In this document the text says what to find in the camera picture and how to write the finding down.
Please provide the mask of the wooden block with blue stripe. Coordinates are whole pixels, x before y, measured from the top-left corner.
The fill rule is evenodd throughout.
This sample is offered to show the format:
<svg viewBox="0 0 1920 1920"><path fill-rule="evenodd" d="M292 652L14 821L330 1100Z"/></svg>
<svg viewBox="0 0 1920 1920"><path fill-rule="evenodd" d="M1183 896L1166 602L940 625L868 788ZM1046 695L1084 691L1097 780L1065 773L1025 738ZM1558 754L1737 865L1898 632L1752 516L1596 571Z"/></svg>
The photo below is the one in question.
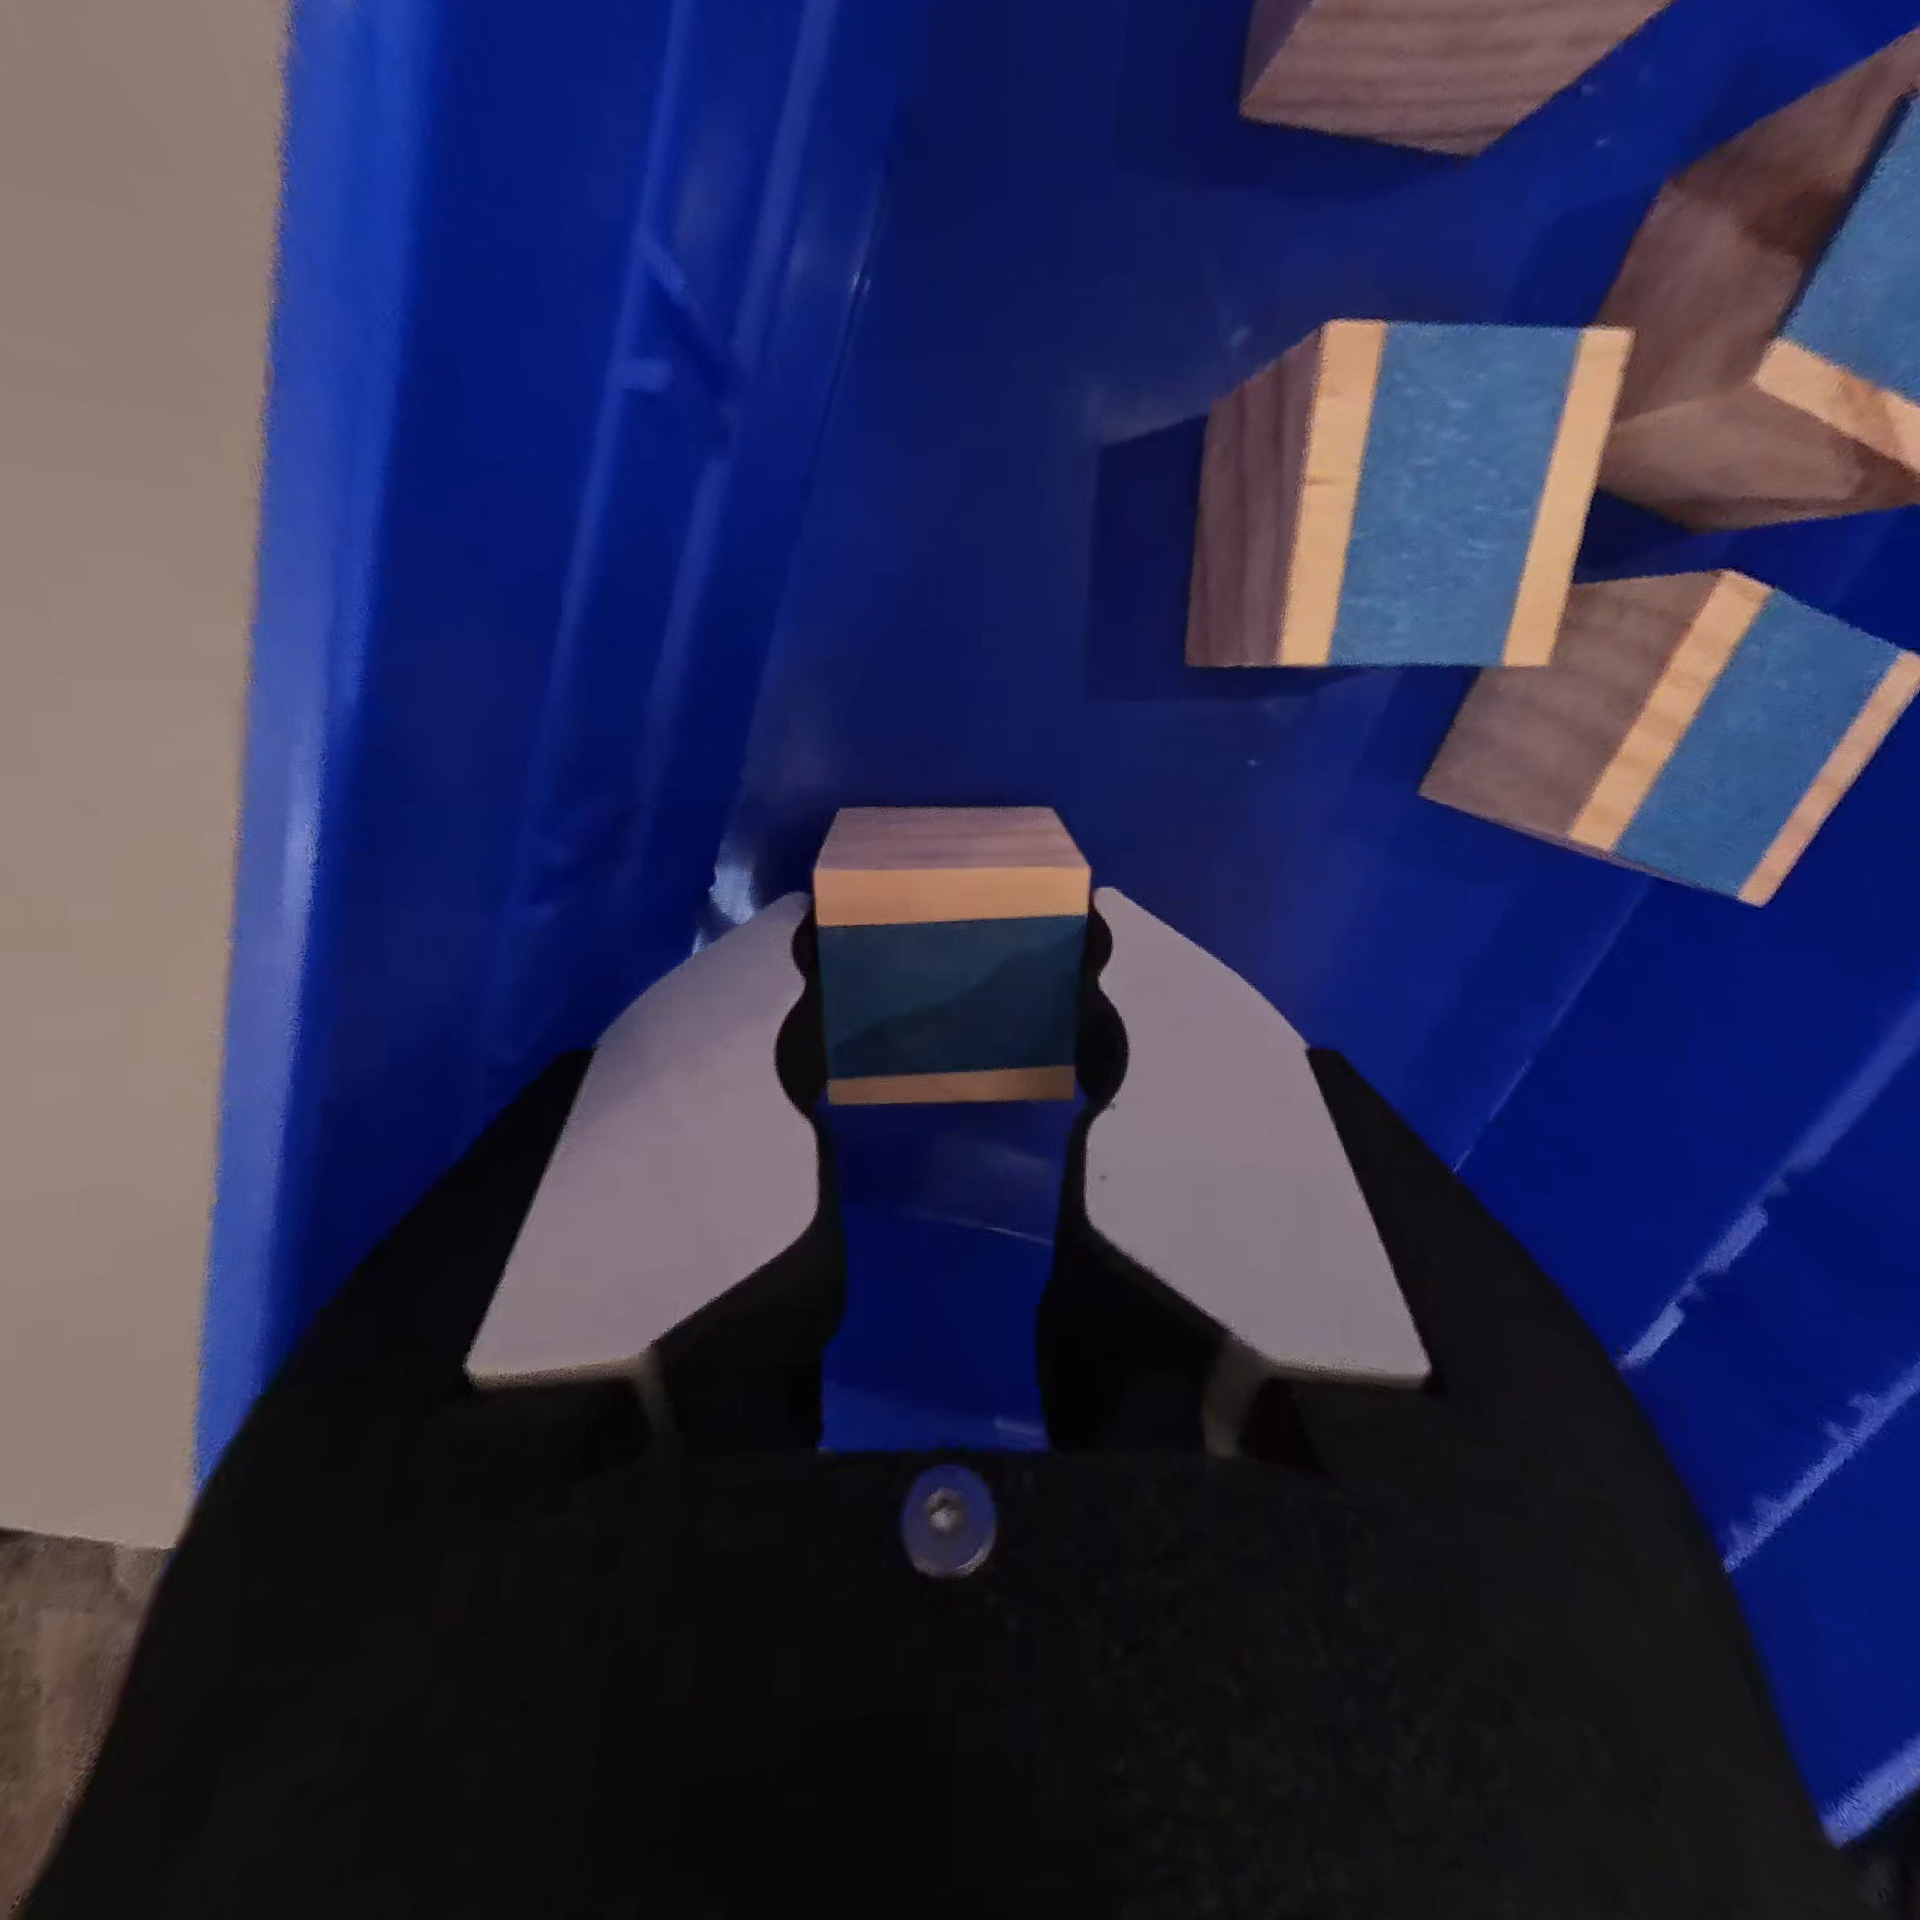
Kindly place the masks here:
<svg viewBox="0 0 1920 1920"><path fill-rule="evenodd" d="M1694 532L1919 499L1919 34L1674 177L1600 322L1600 488Z"/></svg>
<svg viewBox="0 0 1920 1920"><path fill-rule="evenodd" d="M1915 655L1732 569L1569 593L1479 673L1422 797L1764 906L1915 699Z"/></svg>
<svg viewBox="0 0 1920 1920"><path fill-rule="evenodd" d="M1633 327L1331 321L1208 415L1184 658L1551 663Z"/></svg>
<svg viewBox="0 0 1920 1920"><path fill-rule="evenodd" d="M1240 114L1476 155L1662 11L1664 2L1258 2Z"/></svg>
<svg viewBox="0 0 1920 1920"><path fill-rule="evenodd" d="M1091 898L1052 807L841 807L812 869L831 1104L1068 1101Z"/></svg>

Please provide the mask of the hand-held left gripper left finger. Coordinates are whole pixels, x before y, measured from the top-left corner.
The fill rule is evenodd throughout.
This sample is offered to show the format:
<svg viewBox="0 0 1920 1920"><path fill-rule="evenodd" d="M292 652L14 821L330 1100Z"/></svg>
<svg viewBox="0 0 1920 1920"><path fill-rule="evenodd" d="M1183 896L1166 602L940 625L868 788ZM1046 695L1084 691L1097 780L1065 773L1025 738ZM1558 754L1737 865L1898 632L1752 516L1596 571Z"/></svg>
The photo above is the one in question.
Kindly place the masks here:
<svg viewBox="0 0 1920 1920"><path fill-rule="evenodd" d="M593 1052L468 1348L482 1388L627 1386L689 1451L816 1451L848 1241L812 904L786 895Z"/></svg>

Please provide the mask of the blue plastic bin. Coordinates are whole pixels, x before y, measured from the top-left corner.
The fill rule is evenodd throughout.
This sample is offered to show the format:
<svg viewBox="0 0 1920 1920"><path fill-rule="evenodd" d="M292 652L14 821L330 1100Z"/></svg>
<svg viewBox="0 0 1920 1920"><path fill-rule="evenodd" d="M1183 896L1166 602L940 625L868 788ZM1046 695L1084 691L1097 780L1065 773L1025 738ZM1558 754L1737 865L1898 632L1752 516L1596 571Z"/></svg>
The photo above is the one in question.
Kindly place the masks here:
<svg viewBox="0 0 1920 1920"><path fill-rule="evenodd" d="M511 1093L846 803L1054 805L1618 1356L1825 1827L1915 1795L1915 712L1767 908L1418 797L1463 680L1180 663L1200 419L1574 324L1915 26L1671 5L1475 160L1246 5L295 5L196 1476Z"/></svg>

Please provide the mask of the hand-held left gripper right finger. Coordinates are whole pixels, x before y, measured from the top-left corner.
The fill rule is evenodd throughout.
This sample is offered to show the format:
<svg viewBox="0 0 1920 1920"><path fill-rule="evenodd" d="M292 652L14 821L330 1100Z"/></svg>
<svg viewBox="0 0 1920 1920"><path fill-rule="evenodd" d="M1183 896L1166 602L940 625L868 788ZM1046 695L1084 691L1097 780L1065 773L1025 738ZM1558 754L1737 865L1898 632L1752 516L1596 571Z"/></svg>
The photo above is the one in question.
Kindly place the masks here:
<svg viewBox="0 0 1920 1920"><path fill-rule="evenodd" d="M1041 1301L1058 1453L1235 1453L1294 1386L1434 1381L1297 1026L1115 888L1094 895L1072 1125Z"/></svg>

